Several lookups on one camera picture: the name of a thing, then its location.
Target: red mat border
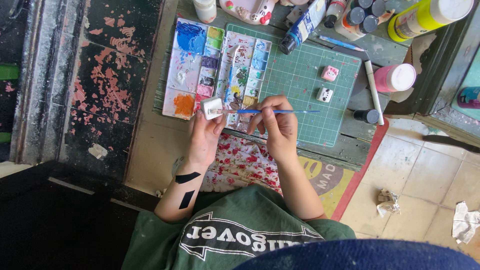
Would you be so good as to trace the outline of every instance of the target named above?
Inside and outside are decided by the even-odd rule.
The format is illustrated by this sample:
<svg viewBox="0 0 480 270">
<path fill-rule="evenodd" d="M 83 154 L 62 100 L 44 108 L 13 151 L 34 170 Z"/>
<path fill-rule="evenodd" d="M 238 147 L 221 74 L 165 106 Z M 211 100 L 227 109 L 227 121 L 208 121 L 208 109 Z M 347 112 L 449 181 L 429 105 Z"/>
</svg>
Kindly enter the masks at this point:
<svg viewBox="0 0 480 270">
<path fill-rule="evenodd" d="M 375 131 L 375 134 L 373 135 L 373 139 L 372 139 L 372 146 L 368 151 L 367 160 L 365 161 L 365 164 L 360 169 L 360 172 L 355 172 L 353 174 L 352 179 L 350 180 L 350 183 L 347 185 L 345 192 L 340 198 L 340 201 L 338 202 L 338 205 L 335 208 L 335 211 L 333 212 L 332 217 L 330 218 L 331 220 L 340 221 L 340 219 L 343 216 L 343 213 L 345 212 L 345 209 L 347 209 L 348 203 L 352 199 L 353 194 L 357 190 L 357 187 L 360 185 L 360 182 L 363 176 L 367 172 L 368 166 L 370 166 L 370 162 L 372 161 L 373 156 L 377 152 L 377 149 L 380 146 L 380 143 L 382 142 L 383 138 L 385 137 L 385 134 L 387 133 L 388 126 L 390 125 L 390 123 L 385 118 L 384 118 L 384 122 L 385 124 L 383 126 L 377 125 L 377 130 Z"/>
</svg>

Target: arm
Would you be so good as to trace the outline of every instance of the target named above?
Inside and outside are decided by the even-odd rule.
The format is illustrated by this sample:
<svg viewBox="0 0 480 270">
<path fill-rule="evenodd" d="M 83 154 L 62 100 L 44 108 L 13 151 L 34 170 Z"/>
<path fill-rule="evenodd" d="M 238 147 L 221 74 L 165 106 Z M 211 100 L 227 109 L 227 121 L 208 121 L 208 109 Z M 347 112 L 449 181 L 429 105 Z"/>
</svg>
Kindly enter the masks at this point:
<svg viewBox="0 0 480 270">
<path fill-rule="evenodd" d="M 248 134 L 255 126 L 261 134 L 268 131 L 267 149 L 278 166 L 278 178 L 285 203 L 297 217 L 304 221 L 327 219 L 320 198 L 305 175 L 297 157 L 297 117 L 293 113 L 279 113 L 272 110 L 292 110 L 283 95 L 270 96 L 254 105 L 262 113 L 250 121 Z"/>
<path fill-rule="evenodd" d="M 224 116 L 206 120 L 201 110 L 191 121 L 192 136 L 183 164 L 154 211 L 163 221 L 178 221 L 192 215 L 198 190 L 208 166 L 215 160 L 218 137 L 226 124 Z"/>
</svg>

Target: yellow bottle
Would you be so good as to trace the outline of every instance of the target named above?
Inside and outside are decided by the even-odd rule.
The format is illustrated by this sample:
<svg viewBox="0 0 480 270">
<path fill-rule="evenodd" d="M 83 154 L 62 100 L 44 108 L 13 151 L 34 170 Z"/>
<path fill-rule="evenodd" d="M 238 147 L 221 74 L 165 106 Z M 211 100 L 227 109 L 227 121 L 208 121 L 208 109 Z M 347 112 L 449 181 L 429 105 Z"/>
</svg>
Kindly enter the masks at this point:
<svg viewBox="0 0 480 270">
<path fill-rule="evenodd" d="M 405 41 L 465 17 L 474 0 L 422 0 L 394 16 L 388 24 L 388 35 L 394 41 Z"/>
</svg>

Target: blue paint tube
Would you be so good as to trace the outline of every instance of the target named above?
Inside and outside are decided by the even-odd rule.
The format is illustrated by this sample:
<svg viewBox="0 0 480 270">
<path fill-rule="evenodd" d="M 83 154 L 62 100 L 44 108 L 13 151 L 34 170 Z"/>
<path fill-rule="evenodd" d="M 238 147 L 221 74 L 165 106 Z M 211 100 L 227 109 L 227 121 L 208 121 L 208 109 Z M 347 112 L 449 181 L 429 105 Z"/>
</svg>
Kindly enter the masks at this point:
<svg viewBox="0 0 480 270">
<path fill-rule="evenodd" d="M 278 47 L 284 54 L 290 54 L 296 47 L 308 38 L 325 16 L 326 1 L 313 0 L 308 9 L 288 30 Z"/>
</svg>

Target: orange paint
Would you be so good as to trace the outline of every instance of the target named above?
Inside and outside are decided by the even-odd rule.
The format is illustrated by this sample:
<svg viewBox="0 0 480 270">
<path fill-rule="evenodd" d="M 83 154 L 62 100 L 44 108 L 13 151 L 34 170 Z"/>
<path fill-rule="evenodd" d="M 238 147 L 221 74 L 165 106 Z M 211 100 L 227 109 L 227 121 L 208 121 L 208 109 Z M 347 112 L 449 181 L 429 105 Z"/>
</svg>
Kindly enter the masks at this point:
<svg viewBox="0 0 480 270">
<path fill-rule="evenodd" d="M 175 104 L 175 114 L 182 114 L 185 116 L 191 116 L 193 114 L 193 104 L 195 100 L 191 95 L 182 95 L 179 94 L 176 98 L 173 99 L 173 104 Z"/>
</svg>

